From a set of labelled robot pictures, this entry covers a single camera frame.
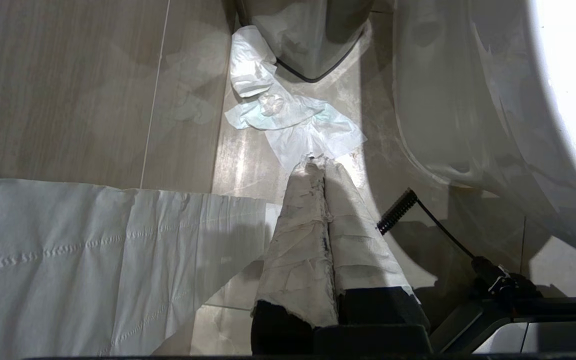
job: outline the floor tile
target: floor tile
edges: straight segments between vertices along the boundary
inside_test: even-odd
[[[190,346],[193,340],[193,329],[195,328],[195,317],[192,316],[185,322],[172,336],[166,339],[157,350],[153,351],[153,356],[164,355],[190,355]]]
[[[170,2],[145,189],[211,192],[234,19],[230,1]]]
[[[576,248],[527,220],[521,273],[545,297],[576,297]]]
[[[524,216],[505,200],[451,187],[414,167],[399,145],[393,101],[393,14],[371,13],[370,25],[345,60],[319,82],[302,82],[279,66],[276,76],[293,94],[327,100],[361,126],[367,141],[339,162],[350,173],[373,219],[412,188],[435,217],[471,252],[519,271]],[[224,110],[238,98],[226,87]],[[235,130],[222,118],[213,191],[281,203],[288,174],[258,130]],[[385,236],[433,326],[467,299],[470,259],[421,208],[414,207]]]
[[[0,0],[0,178],[139,187],[167,0]]]
[[[246,266],[240,273],[231,278],[206,305],[225,306],[242,310],[252,310],[255,306],[255,296],[259,279],[264,269],[263,260],[256,260]]]
[[[190,355],[250,355],[251,326],[247,310],[203,305],[194,318]]]

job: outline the toilet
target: toilet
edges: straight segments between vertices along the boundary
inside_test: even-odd
[[[576,246],[576,1],[400,0],[400,146]]]

